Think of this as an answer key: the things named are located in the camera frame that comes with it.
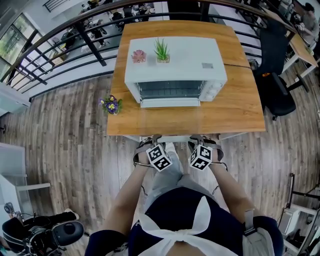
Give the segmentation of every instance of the metal railing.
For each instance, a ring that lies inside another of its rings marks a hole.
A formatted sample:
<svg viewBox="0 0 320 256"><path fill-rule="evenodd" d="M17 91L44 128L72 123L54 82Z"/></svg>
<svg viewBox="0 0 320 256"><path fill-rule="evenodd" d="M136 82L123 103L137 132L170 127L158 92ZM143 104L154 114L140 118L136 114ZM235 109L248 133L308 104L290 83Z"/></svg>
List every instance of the metal railing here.
<svg viewBox="0 0 320 256"><path fill-rule="evenodd" d="M98 42L100 40L105 40L105 39L111 39L111 38L115 38L115 37L120 37L122 35L121 32L116 33L116 34L112 34L112 35L105 35L102 36L100 38L95 38L94 40L91 40L90 37L88 36L89 32L92 32L93 30L96 29L102 29L104 27L108 27L108 26L112 26L112 25L116 25L118 27L124 27L125 24L134 22L134 20L141 20L141 19L146 19L146 18L151 18L151 17L166 17L166 16L170 16L170 18L174 18L174 17L181 17L181 16L186 16L186 17L193 17L193 18L197 18L197 20L199 21L203 21L203 22L210 22L213 20L213 18L218 18L218 19L222 19L222 20L228 20L228 21L233 21L233 22L237 22L237 23L242 23L244 25L248 25L251 26L253 28L259 29L259 30L263 30L266 29L266 26L261 25L261 24L257 24L254 22L248 22L248 21L244 21L244 20L240 20L240 19L235 19L235 18L231 18L231 17L227 17L227 16L221 16L221 15L213 15L213 14L209 14L209 5L210 4L215 4L215 5L222 5L222 6L227 6L227 7L231 7L234 8L235 10L242 10L242 11L246 11L251 13L252 16L255 17L259 17L261 20L264 21L264 24L268 24L268 19L272 19L273 18L271 16L269 16L266 12L263 12L262 10L256 9L256 8L252 8L251 6L242 4L242 3L238 3L238 2L230 2L228 0L201 0L201 1L196 1L195 2L200 2L200 8L199 8L199 12L164 12L164 13L150 13L150 14L143 14L143 15L135 15L135 16L129 16L129 17L124 17L121 19L117 19L117 20L112 20L110 22L107 23L103 23L100 25L96 25L94 27L88 27L85 28L83 21L88 20L89 18L92 18L96 15L102 14L102 13L106 13L106 12L110 12L112 10L117 10L119 8L123 8L123 7L128 7L128 6L133 6L133 5L137 5L137 4L143 4L143 3L152 3L152 2L156 2L156 0L120 0L120 1L116 1L113 3L109 3L109 4L104 4L101 5L99 7L96 7L95 9L91 10L91 11L87 11L85 13L83 13L82 15L79 15L73 19L68 20L67 22L63 23L62 25L56 27L55 29L53 29L52 31L50 31L49 33L45 34L42 38L40 38L37 42L35 42L31 47L29 47L23 54L21 54L19 56L19 58L10 66L10 68L7 70L7 72L3 75L3 77L1 78L1 82L4 82L4 80L9 77L9 79L7 79L6 84L10 85L11 87L15 87L17 86L17 84L22 83L22 81L27 78L27 77L31 77L32 79L28 79L27 82L25 82L24 84L20 85L19 84L19 88L18 91L21 91L22 93L27 92L28 90L30 90L31 88L39 85L39 84L46 84L48 80L57 77L65 72L86 66L86 65L90 65L92 63L97 63L99 62L102 66L106 65L106 60L110 60L110 59L114 59L117 56L116 55L112 55L112 56L108 56L108 57L102 57L101 53L106 52L106 51L110 51L110 50L114 50L117 49L119 47L119 45L115 45L112 47L104 47L102 49L97 49L96 46L94 45L95 42ZM283 26L285 26L285 28L290 31L290 35L289 38L291 39L294 34L297 32L295 30L295 28L293 26L291 26L290 24L283 24ZM47 42L48 40L50 40L51 38L53 38L55 35L57 35L58 33L62 32L65 29L68 28L74 28L76 30L76 33L73 34L72 36L63 39L61 41L59 41L58 43L56 43L54 46L48 48L46 51L42 52L40 55L38 55L36 58L34 58L32 61L29 61L28 64L26 66L24 66L23 68L21 68L21 63L24 59L26 59L28 57L28 54L31 53L32 51L36 51L38 49L39 46L41 46L43 43ZM258 34L249 34L249 33L245 33L242 31L235 31L236 34L238 35L242 35L242 36L246 36L246 37L250 37L250 38L254 38L254 39L259 39L259 35ZM67 41L69 41L70 39L75 39L75 38L80 38L81 40L83 40L82 43L77 44L76 46L72 46L71 48L62 51L59 54L54 55L52 58L48 59L47 61L45 61L44 63L35 66L35 68L33 70L28 69L28 67L30 65L32 65L37 59L45 56L45 54L47 54L48 52L50 52L53 49L56 49L58 46L61 46L62 44L66 43ZM253 48L253 49L258 49L261 50L261 48L259 46L256 45L252 45L246 42L241 42L241 45L244 47L249 47L249 48ZM66 59L65 61L54 65L52 68L47 69L45 71L43 71L41 74L35 75L35 71L40 71L41 67L43 67L45 64L47 63L53 63L53 61L63 55L66 55L70 52L73 52L76 49L82 48L83 46L88 46L90 49L90 52L86 52L74 57L70 57L68 59ZM252 53L247 53L247 55L249 56L254 56L254 57L261 57L257 54L252 54ZM68 63L72 63L76 60L79 60L81 58L84 57L88 57L88 56L95 56L94 60L90 60L78 65L74 65L72 67L66 68L60 72L57 72L53 75L46 75L49 74L50 72L52 72L53 70L55 70L58 67L64 66ZM12 84L13 80L18 76L22 74L22 78L19 79L15 84Z"/></svg>
<svg viewBox="0 0 320 256"><path fill-rule="evenodd" d="M49 0L43 6L51 13L53 9L57 8L67 1L69 0Z"/></svg>

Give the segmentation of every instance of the wooden floor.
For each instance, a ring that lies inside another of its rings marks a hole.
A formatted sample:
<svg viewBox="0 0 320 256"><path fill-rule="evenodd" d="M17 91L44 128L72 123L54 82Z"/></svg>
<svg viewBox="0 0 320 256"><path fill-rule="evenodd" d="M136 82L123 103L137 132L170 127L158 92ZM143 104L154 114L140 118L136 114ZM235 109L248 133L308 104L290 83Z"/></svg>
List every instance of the wooden floor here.
<svg viewBox="0 0 320 256"><path fill-rule="evenodd" d="M283 78L293 83L293 65ZM80 81L35 98L31 107L0 118L7 132L0 142L25 147L28 183L50 182L51 187L30 193L40 215L61 213L71 208L81 216L88 232L97 231L110 205L133 170L132 156L137 143L106 134L107 116L98 106L111 76ZM224 161L230 173L245 188L255 205L268 216L278 218L288 196L289 173L296 174L297 190L306 192L319 176L320 136L319 81L313 74L302 88L293 91L297 110L272 121L267 112L266 132L247 133L221 141ZM186 145L176 145L184 171L209 191L216 187L211 172L190 170ZM155 172L147 174L146 190ZM141 192L138 211L144 202ZM70 246L65 255L83 255L88 238Z"/></svg>

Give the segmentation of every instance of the window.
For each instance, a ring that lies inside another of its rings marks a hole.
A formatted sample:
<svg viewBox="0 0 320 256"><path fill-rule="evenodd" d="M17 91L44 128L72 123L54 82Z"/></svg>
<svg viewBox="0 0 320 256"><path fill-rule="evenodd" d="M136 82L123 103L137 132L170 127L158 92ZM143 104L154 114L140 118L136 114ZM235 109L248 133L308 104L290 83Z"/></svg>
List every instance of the window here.
<svg viewBox="0 0 320 256"><path fill-rule="evenodd" d="M12 65L17 60L27 40L35 30L36 29L29 22L29 20L23 14L21 14L5 32L3 37L0 39L0 78L2 78L6 71L10 68L10 65ZM37 33L31 43L34 44L41 37L41 34ZM22 61L21 65L24 67L27 66L30 63L29 61L36 59L41 53L43 53L50 47L51 45L48 42L43 43L38 47L38 50L33 50L32 52L30 52L27 58ZM48 61L48 57L52 51L55 52L55 50L51 50L45 53L44 56L36 59L33 64L30 64L27 69L32 71L36 67ZM37 69L34 73L39 76L42 72L50 68L52 68L52 65L50 63L47 63L44 64L40 69ZM24 75L26 75L25 72L19 74L11 82L11 86L19 81ZM17 84L16 86L17 89L25 84L29 78L26 77L21 82L19 82L19 84Z"/></svg>

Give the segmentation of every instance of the white bow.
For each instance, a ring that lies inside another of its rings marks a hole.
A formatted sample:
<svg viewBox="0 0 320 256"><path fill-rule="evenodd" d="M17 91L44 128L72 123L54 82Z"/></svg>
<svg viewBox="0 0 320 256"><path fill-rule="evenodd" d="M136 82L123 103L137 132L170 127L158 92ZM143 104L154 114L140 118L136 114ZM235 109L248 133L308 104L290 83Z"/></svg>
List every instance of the white bow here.
<svg viewBox="0 0 320 256"><path fill-rule="evenodd" d="M183 241L189 245L197 247L206 256L236 256L234 252L220 244L194 236L207 230L210 223L210 218L211 211L205 196L201 198L196 208L192 229L181 229L178 231L160 229L149 216L141 214L139 221L143 231L152 236L163 239L151 246L149 249L140 253L139 256L165 256L176 241Z"/></svg>

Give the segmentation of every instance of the aloe plant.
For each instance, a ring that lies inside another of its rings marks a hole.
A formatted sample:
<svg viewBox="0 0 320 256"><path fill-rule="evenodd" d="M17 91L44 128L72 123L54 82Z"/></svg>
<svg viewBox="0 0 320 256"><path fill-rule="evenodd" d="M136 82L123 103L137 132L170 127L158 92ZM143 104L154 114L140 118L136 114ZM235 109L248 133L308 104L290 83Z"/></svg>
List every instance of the aloe plant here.
<svg viewBox="0 0 320 256"><path fill-rule="evenodd" d="M168 44L164 42L164 38L162 42L159 41L159 38L154 43L155 53L158 60L165 61L169 58Z"/></svg>

